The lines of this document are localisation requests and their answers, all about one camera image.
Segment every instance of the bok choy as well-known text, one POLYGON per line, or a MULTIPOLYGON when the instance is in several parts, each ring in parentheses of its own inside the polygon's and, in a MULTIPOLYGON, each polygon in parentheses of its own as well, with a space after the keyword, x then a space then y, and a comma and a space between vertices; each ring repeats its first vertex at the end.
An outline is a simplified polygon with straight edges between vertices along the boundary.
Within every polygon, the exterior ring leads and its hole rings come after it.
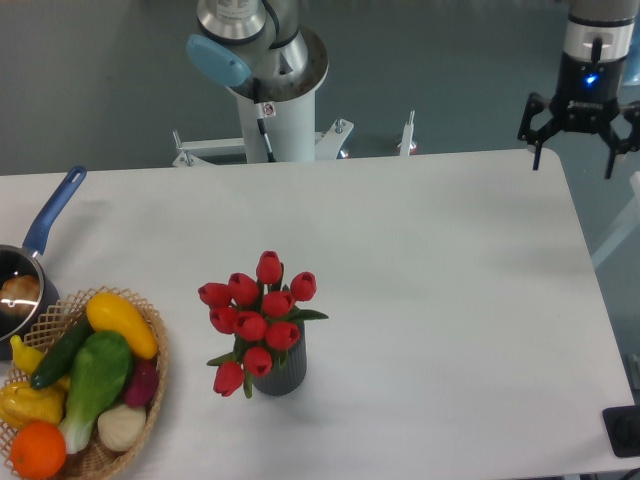
POLYGON ((98 332, 84 342, 71 367, 67 416, 60 424, 68 454, 89 444, 96 419, 122 391, 132 366, 131 350, 122 335, 98 332))

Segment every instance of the wicker basket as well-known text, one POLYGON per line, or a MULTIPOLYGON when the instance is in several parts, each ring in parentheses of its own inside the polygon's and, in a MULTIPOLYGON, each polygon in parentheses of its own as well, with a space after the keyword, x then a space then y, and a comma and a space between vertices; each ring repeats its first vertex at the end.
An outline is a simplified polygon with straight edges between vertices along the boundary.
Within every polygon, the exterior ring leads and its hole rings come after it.
MULTIPOLYGON (((107 449, 100 443, 97 428, 94 428, 89 446, 75 455, 67 456, 62 470, 56 476, 51 477, 54 479, 106 479, 121 472, 135 458, 151 433, 167 385, 169 351, 164 323, 153 305, 129 290, 102 287, 98 290, 80 291, 75 295, 70 295, 64 301, 58 301, 56 305, 49 307, 47 313, 40 315, 38 321, 31 327, 31 331, 25 335, 25 345, 46 352, 69 327, 75 325, 84 312, 87 301, 96 293, 104 291, 113 292, 129 300, 151 326, 159 345, 156 368, 160 377, 160 385, 147 408, 147 423, 144 430, 129 450, 117 453, 107 449)), ((28 378, 22 370, 12 365, 5 385, 28 380, 28 378)), ((9 459, 11 442, 16 433, 16 430, 6 423, 0 425, 0 452, 5 457, 4 464, 11 469, 14 476, 19 477, 9 459)))

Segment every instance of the garlic bulb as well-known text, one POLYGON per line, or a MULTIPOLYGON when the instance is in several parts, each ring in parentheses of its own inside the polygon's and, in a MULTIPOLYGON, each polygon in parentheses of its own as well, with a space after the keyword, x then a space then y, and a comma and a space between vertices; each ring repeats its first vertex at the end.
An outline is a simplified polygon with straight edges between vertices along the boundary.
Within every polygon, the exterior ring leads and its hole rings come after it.
POLYGON ((109 450, 125 452, 142 433, 146 421, 147 412, 144 407, 118 405, 98 417, 100 441, 109 450))

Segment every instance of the yellow squash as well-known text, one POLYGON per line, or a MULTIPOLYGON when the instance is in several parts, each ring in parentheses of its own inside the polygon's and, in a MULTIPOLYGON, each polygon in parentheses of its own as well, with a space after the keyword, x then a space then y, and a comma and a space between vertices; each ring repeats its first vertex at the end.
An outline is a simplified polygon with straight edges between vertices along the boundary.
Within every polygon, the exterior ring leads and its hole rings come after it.
POLYGON ((87 318, 96 332, 111 330, 122 335, 134 355, 151 360, 158 341, 151 327, 128 300, 111 292, 96 293, 87 302, 87 318))
MULTIPOLYGON (((12 336, 9 341, 11 342, 11 349, 13 350, 13 363, 27 375, 33 374, 44 357, 44 353, 25 345, 19 335, 12 336)), ((71 385, 69 375, 62 377, 55 385, 62 388, 65 392, 68 392, 71 385)))
POLYGON ((57 387, 34 390, 29 382, 13 382, 0 389, 0 418, 17 430, 34 420, 58 425, 64 401, 64 392, 57 387))

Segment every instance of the red tulip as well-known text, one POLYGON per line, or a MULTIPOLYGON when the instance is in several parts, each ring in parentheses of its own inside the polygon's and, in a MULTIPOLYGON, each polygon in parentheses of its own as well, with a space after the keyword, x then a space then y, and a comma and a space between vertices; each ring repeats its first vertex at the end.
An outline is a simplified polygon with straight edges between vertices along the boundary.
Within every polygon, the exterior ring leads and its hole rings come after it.
POLYGON ((244 354, 244 368, 254 377, 264 377, 272 366, 271 355, 262 347, 251 347, 244 354))
POLYGON ((231 303, 231 291, 224 283, 207 283, 198 289, 198 293, 209 308, 226 307, 231 303))
POLYGON ((233 307, 214 308, 209 312, 211 325, 220 333, 231 335, 234 333, 234 325, 238 319, 238 311, 233 307))
POLYGON ((282 264, 276 252, 266 251, 260 256, 256 276, 265 285, 277 283, 282 278, 282 264))
POLYGON ((316 290, 316 277, 311 272, 299 273, 291 280, 291 295, 300 302, 311 300, 316 290))
POLYGON ((283 317, 296 301, 289 292, 269 292, 262 299, 262 313, 271 317, 283 317))
POLYGON ((231 296, 240 307, 248 307, 260 296, 260 289, 255 280, 244 273, 234 273, 229 278, 231 296))
POLYGON ((276 350, 289 350, 300 339, 298 326, 290 322, 277 322, 269 327, 267 345, 276 350))
POLYGON ((247 342, 257 342, 264 338, 269 325, 257 312, 240 312, 234 324, 234 331, 247 342))
POLYGON ((225 362, 218 367, 216 379, 213 382, 213 391, 223 397, 228 397, 235 392, 244 382, 244 372, 239 363, 225 362))

